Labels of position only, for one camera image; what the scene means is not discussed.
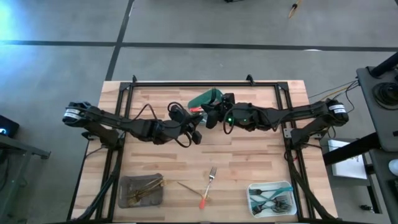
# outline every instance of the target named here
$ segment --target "orange handle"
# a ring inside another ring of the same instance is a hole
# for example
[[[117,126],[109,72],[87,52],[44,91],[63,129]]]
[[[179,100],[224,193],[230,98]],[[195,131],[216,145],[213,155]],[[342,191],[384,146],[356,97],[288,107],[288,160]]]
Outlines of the orange handle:
[[[199,204],[200,209],[205,209],[205,202],[206,202],[206,199],[203,197]]]

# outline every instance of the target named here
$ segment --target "concrete floor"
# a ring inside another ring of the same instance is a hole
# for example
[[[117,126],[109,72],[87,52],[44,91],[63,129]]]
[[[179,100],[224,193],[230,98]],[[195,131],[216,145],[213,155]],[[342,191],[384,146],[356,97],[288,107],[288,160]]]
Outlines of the concrete floor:
[[[128,0],[0,0],[1,40],[115,42]],[[287,20],[295,0],[136,0],[125,42],[396,47],[394,0],[306,0]],[[70,101],[97,104],[113,47],[0,45],[0,114],[21,125],[18,139],[52,151],[33,159],[28,186],[19,191],[16,222],[66,219],[87,142],[82,130],[65,126]],[[142,49],[123,47],[112,80],[305,80],[308,95],[354,80],[355,70],[377,65],[393,52],[303,50]],[[359,88],[356,109],[337,128],[340,138],[374,131]],[[340,100],[348,105],[346,99]],[[365,187],[333,186],[340,218],[388,223],[385,208],[361,211]]]

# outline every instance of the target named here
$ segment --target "silver fork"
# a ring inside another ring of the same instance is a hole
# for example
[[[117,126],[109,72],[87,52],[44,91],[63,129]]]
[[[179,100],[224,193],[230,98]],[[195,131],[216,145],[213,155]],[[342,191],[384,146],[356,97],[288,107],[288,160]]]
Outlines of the silver fork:
[[[210,171],[210,174],[209,174],[209,184],[207,185],[206,192],[202,196],[202,199],[201,199],[200,204],[199,204],[199,208],[200,209],[204,209],[205,208],[207,192],[209,191],[211,182],[214,180],[214,178],[216,178],[216,172],[217,172],[217,167],[212,167],[211,171]]]

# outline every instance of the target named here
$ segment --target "wooden tabletop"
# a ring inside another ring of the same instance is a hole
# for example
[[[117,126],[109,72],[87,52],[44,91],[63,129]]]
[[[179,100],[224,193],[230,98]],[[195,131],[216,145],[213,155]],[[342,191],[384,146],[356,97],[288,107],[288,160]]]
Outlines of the wooden tabletop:
[[[304,82],[301,80],[287,82],[293,106],[307,105],[309,102]],[[119,84],[120,82],[104,82],[99,108],[114,113]],[[171,101],[186,106],[190,100],[208,89],[135,87],[130,118],[135,116],[146,103],[150,103],[159,119],[169,119],[167,105]],[[237,102],[251,102],[265,108],[277,107],[275,91],[271,87],[220,87],[219,89],[223,93],[234,93]],[[152,118],[151,112],[145,110],[141,118]],[[302,127],[309,121],[299,121],[297,125]],[[158,207],[121,209],[116,205],[114,222],[292,222],[297,220],[295,215],[254,218],[248,209],[246,189],[249,184],[281,180],[290,182],[287,162],[283,157],[285,147],[280,128],[277,132],[247,132],[234,128],[230,135],[225,135],[220,124],[214,129],[200,126],[198,130],[203,136],[201,144],[192,144],[189,148],[182,148],[174,141],[156,146],[151,142],[140,142],[127,135],[121,177],[160,173],[171,183],[164,187],[164,200]],[[187,143],[184,136],[179,140]],[[98,141],[91,142],[88,153],[99,147]],[[312,192],[328,212],[336,217],[336,208],[321,151],[315,147],[308,147],[303,150],[303,156]],[[85,161],[72,218],[81,215],[98,193],[105,159],[106,149],[92,154]],[[204,210],[200,210],[198,208],[200,197],[176,181],[202,191],[208,183],[212,166],[217,166],[218,170],[209,191],[211,201],[207,202]],[[109,193],[110,191],[106,197],[104,213],[108,211]],[[300,198],[303,210],[307,214],[302,191]]]

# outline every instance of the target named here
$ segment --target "white paper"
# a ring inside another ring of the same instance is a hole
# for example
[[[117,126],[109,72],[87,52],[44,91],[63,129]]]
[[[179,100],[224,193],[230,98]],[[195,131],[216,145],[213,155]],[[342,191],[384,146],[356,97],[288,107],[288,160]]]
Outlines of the white paper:
[[[349,143],[336,141],[336,140],[329,140],[328,144],[329,144],[329,151],[333,151],[335,149],[338,149],[339,147],[348,145]],[[365,180],[368,178],[366,175],[362,155],[349,158],[345,161],[341,161],[336,164],[332,164],[331,170],[333,172],[333,175],[339,177],[351,177],[351,178],[358,178]]]

